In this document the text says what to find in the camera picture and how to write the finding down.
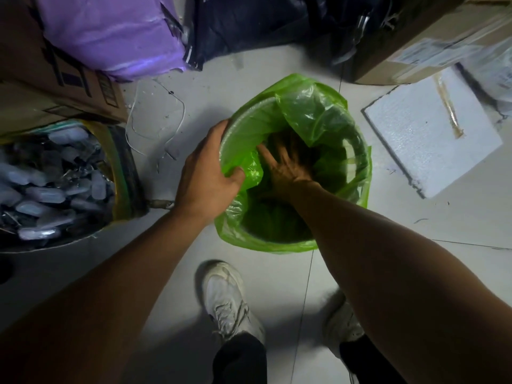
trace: forearm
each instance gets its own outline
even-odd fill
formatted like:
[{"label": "forearm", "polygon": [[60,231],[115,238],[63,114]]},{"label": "forearm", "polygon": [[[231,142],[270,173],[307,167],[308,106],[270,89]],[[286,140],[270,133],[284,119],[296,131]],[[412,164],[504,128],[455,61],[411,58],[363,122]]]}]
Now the forearm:
[{"label": "forearm", "polygon": [[498,356],[512,347],[512,310],[449,252],[311,183],[294,189],[292,204],[364,329],[406,379],[507,374]]},{"label": "forearm", "polygon": [[134,345],[161,290],[204,225],[200,217],[173,210],[34,309],[0,338],[3,375],[12,377],[11,382],[97,382]]}]

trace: shoe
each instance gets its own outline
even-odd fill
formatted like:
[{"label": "shoe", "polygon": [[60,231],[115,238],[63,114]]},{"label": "shoe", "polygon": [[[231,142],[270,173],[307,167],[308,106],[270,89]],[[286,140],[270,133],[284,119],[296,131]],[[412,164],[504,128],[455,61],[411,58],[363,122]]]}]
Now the shoe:
[{"label": "shoe", "polygon": [[339,344],[360,339],[365,334],[354,310],[345,298],[323,324],[323,340],[331,352],[339,359]]},{"label": "shoe", "polygon": [[240,333],[249,333],[265,344],[265,330],[245,301],[244,283],[231,265],[210,265],[203,278],[204,308],[225,343]]}]

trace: person's left hand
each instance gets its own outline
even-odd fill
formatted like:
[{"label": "person's left hand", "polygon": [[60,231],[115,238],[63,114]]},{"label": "person's left hand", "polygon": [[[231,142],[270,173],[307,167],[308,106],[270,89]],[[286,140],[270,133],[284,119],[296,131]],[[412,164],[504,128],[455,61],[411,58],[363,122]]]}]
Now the person's left hand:
[{"label": "person's left hand", "polygon": [[219,150],[227,124],[223,120],[212,127],[187,158],[176,194],[175,209],[192,213],[207,225],[227,209],[245,180],[241,167],[228,178],[221,172]]}]

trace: person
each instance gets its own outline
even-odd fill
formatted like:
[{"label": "person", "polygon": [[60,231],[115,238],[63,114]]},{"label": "person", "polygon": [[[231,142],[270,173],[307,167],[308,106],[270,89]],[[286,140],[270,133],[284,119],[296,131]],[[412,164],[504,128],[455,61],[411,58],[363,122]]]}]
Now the person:
[{"label": "person", "polygon": [[[120,377],[176,265],[244,181],[240,168],[228,177],[221,173],[226,126],[214,126],[187,158],[173,210],[2,333],[3,382]],[[408,383],[512,382],[512,309],[506,303],[438,244],[325,191],[285,145],[278,143],[277,159],[258,148],[275,196],[307,223],[358,318],[346,305],[332,316],[326,334],[335,345],[361,339],[364,329]],[[216,263],[203,290],[205,309],[225,342],[214,360],[214,383],[266,382],[264,330],[247,305],[240,274]]]}]

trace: pile of plastic pieces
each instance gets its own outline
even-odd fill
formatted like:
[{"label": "pile of plastic pieces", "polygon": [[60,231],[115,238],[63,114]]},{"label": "pile of plastic pieces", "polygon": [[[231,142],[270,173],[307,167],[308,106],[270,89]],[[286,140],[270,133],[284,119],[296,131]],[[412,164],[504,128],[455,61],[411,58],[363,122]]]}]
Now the pile of plastic pieces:
[{"label": "pile of plastic pieces", "polygon": [[115,186],[98,140],[81,127],[0,149],[0,233],[21,240],[76,237],[112,219]]}]

